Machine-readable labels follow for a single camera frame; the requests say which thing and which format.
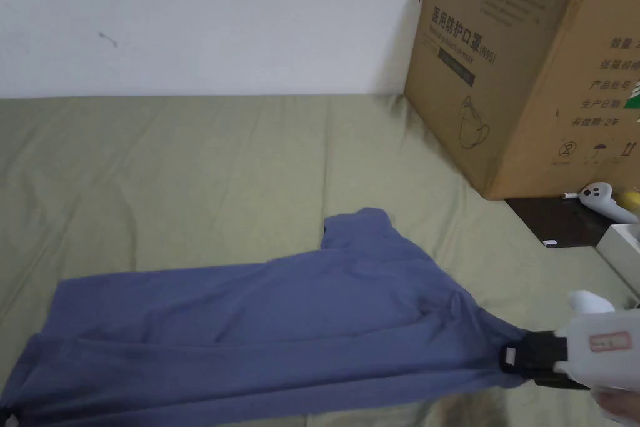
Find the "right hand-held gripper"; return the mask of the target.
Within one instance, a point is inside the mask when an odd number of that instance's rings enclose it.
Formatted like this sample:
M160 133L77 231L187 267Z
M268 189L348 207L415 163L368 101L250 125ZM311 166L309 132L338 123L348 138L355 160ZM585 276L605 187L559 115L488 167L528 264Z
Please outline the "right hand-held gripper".
M639 391L639 309L616 310L589 291L573 291L565 327L505 344L503 373L542 388Z

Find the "person's right hand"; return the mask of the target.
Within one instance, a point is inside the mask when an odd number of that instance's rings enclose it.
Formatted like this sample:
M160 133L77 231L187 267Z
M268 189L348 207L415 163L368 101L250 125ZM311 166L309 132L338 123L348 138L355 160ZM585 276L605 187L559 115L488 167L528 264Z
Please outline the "person's right hand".
M624 390L603 391L597 394L597 404L611 416L639 426L639 393Z

